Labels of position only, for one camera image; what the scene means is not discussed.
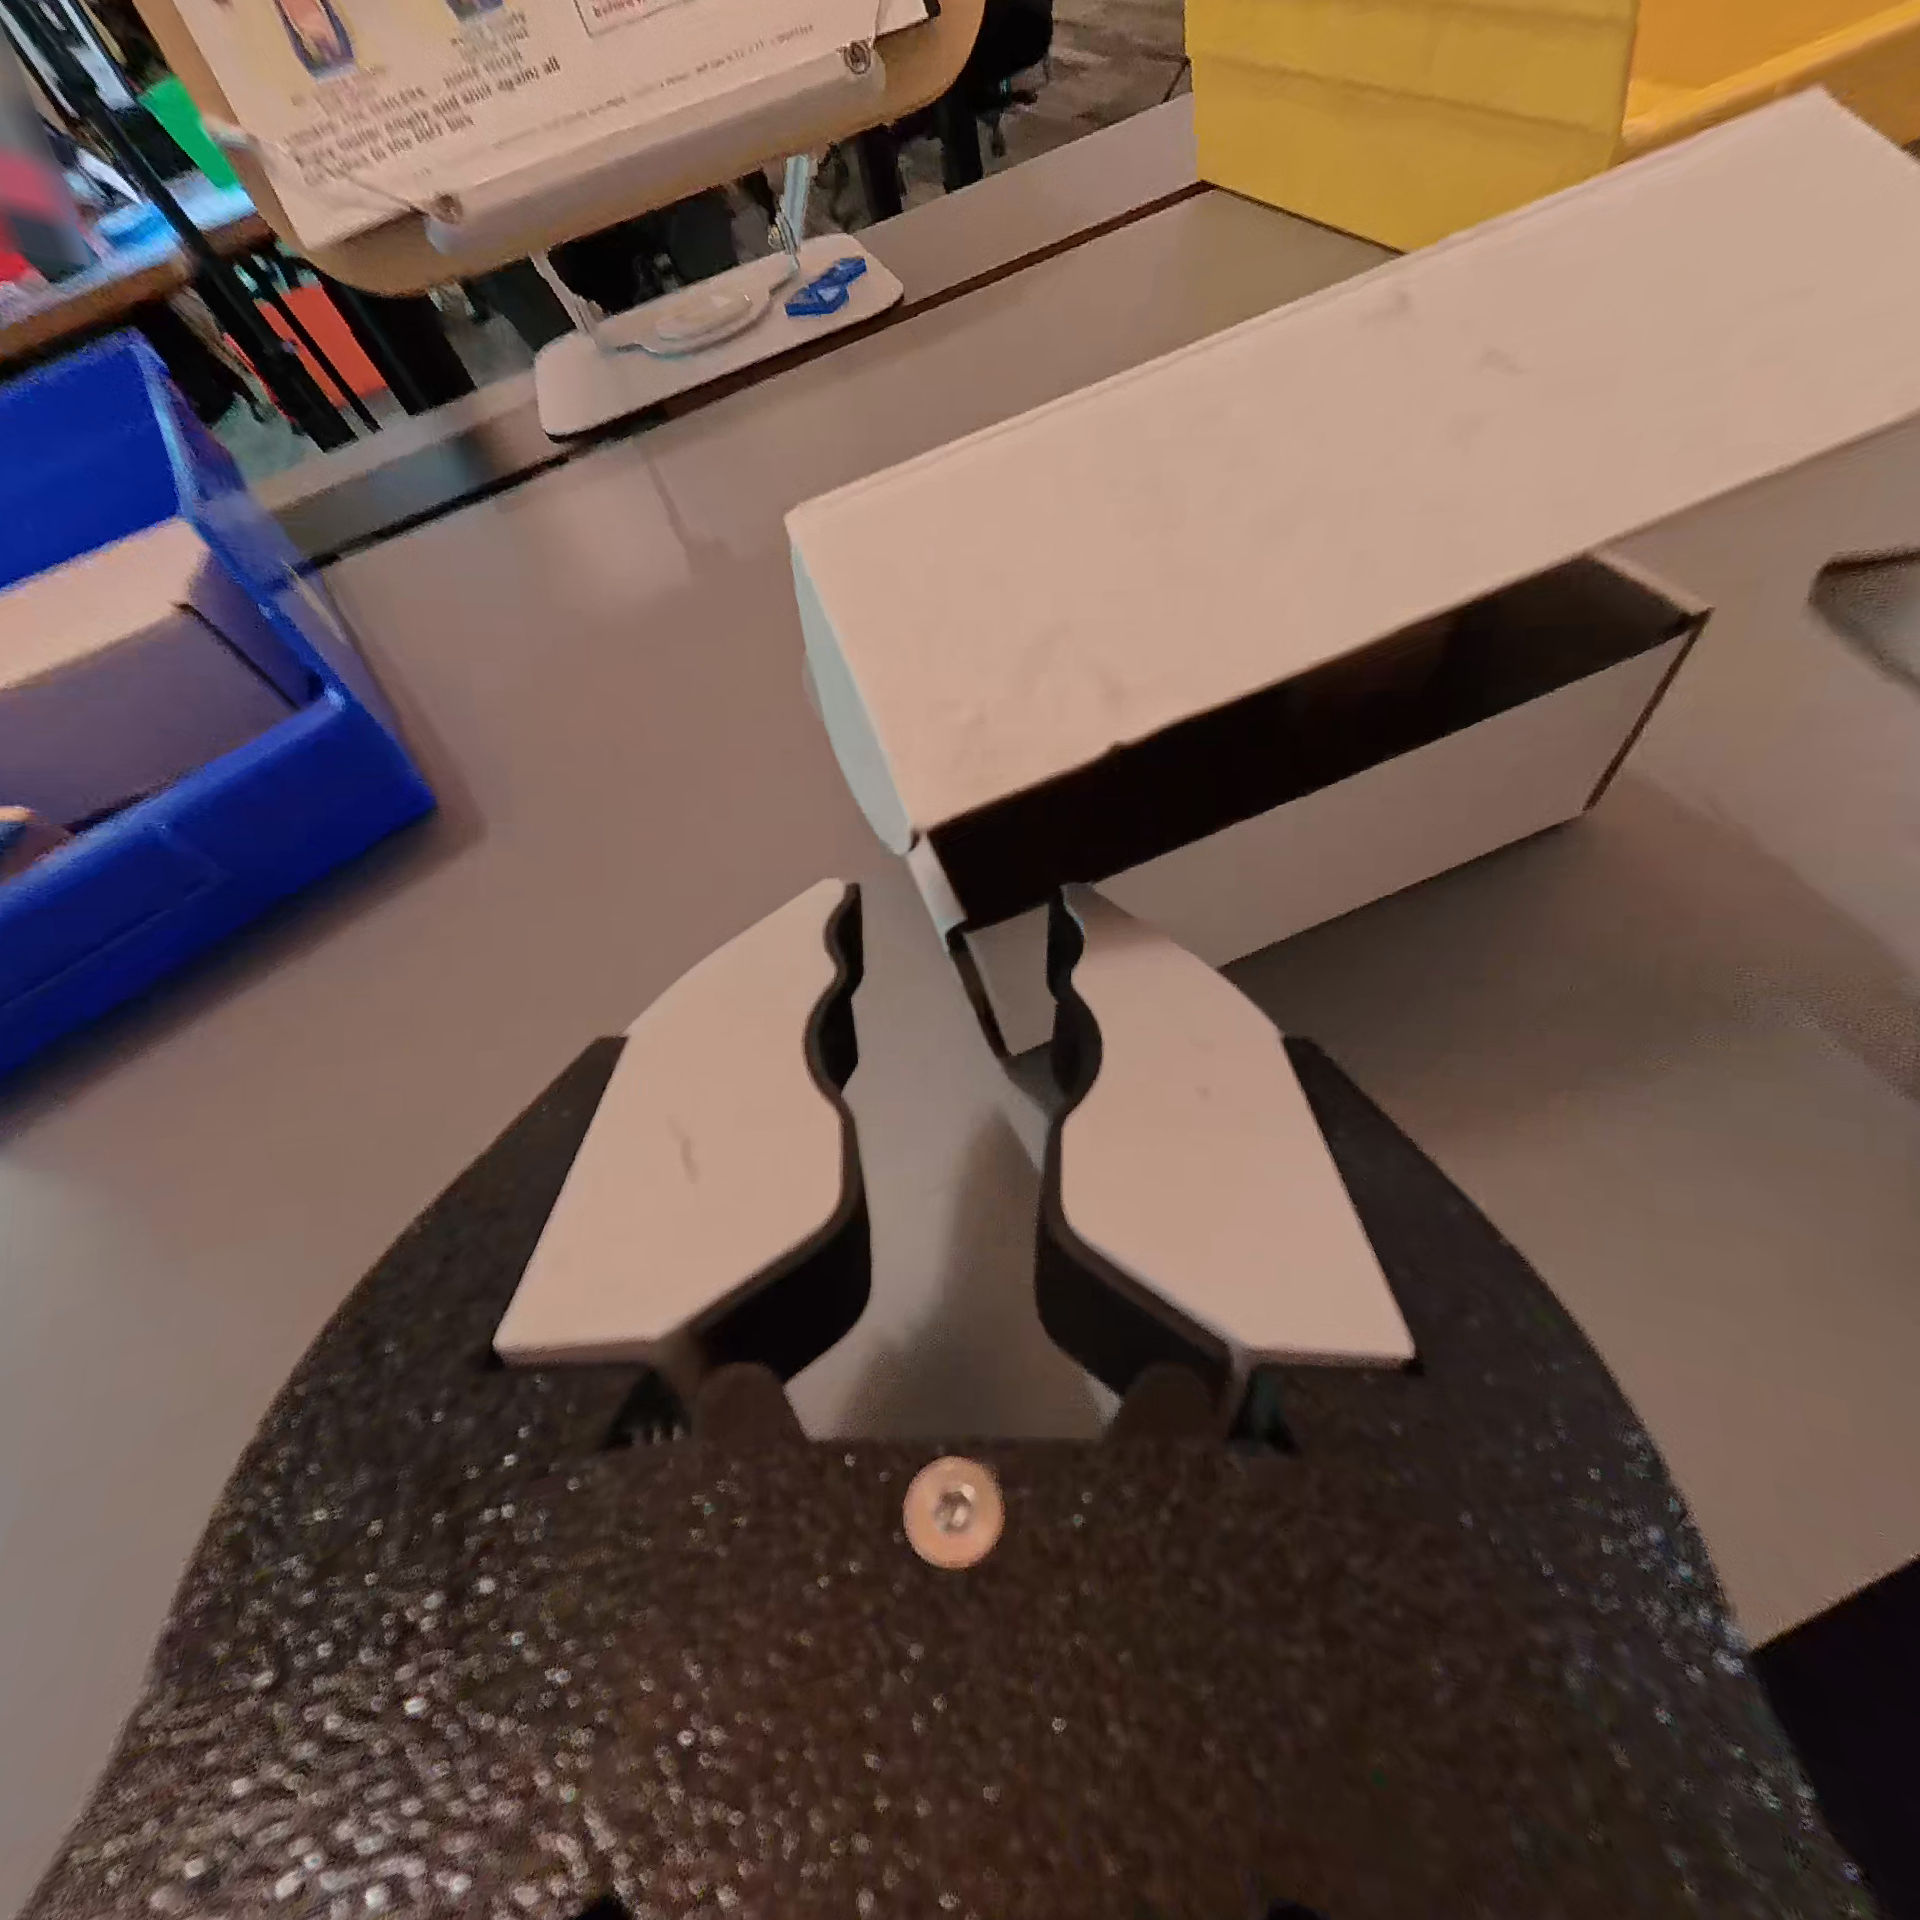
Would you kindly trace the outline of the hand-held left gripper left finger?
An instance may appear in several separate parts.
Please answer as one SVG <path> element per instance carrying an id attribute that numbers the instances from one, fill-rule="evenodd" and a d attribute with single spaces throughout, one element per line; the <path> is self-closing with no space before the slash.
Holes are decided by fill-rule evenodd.
<path id="1" fill-rule="evenodd" d="M 736 1369 L 789 1387 L 858 1325 L 862 976 L 859 886 L 819 880 L 624 1029 L 493 1334 L 504 1364 L 638 1364 L 694 1399 Z"/>

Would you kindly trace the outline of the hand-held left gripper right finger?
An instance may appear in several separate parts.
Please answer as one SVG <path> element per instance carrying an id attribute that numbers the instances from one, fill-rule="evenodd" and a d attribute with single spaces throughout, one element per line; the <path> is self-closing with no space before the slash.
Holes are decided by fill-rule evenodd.
<path id="1" fill-rule="evenodd" d="M 1419 1347 L 1288 1037 L 1224 973 L 1089 885 L 1048 912 L 1058 1089 L 1037 1301 L 1117 1401 L 1214 1427 L 1270 1372 L 1399 1373 Z"/>

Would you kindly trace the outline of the blue plastic bin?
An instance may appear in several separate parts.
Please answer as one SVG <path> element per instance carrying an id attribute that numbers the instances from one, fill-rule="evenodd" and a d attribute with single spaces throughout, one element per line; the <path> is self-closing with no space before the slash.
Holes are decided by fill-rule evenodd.
<path id="1" fill-rule="evenodd" d="M 3 1067 L 75 1037 L 437 806 L 309 561 L 135 333 L 6 384 L 6 590 L 184 519 L 271 612 L 317 700 L 69 831 L 6 806 Z"/>

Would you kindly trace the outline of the yellow plastic bin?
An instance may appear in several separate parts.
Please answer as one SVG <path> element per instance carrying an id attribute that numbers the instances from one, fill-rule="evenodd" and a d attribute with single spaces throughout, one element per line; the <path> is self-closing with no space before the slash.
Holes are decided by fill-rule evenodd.
<path id="1" fill-rule="evenodd" d="M 1915 3 L 1190 3 L 1206 183 L 1423 249 L 1807 89 L 1919 135 Z"/>

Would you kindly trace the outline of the white board stand base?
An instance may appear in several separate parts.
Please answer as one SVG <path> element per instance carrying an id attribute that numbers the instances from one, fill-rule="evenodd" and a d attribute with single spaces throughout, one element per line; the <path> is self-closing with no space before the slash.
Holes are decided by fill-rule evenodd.
<path id="1" fill-rule="evenodd" d="M 784 300 L 833 261 L 864 253 L 872 267 L 848 309 L 789 319 Z M 577 440 L 800 349 L 839 345 L 856 326 L 893 315 L 901 279 L 851 233 L 822 233 L 633 305 L 589 319 L 535 356 L 535 411 L 551 440 Z"/>

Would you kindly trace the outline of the tan board with instruction sheet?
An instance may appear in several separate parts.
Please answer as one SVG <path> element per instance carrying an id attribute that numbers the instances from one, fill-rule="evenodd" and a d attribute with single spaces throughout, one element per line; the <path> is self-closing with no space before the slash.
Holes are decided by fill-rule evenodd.
<path id="1" fill-rule="evenodd" d="M 933 104 L 978 3 L 138 4 L 279 240 L 414 297 Z"/>

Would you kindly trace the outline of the green plastic container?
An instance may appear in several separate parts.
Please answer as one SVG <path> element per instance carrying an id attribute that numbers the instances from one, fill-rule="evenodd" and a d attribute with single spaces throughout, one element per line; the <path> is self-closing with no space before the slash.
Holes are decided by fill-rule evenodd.
<path id="1" fill-rule="evenodd" d="M 193 161 L 197 173 L 222 189 L 240 185 L 233 165 L 230 161 L 224 149 L 211 136 L 201 110 L 181 77 L 166 75 L 153 85 L 147 85 L 138 94 L 138 100 L 179 147 L 181 156 Z"/>

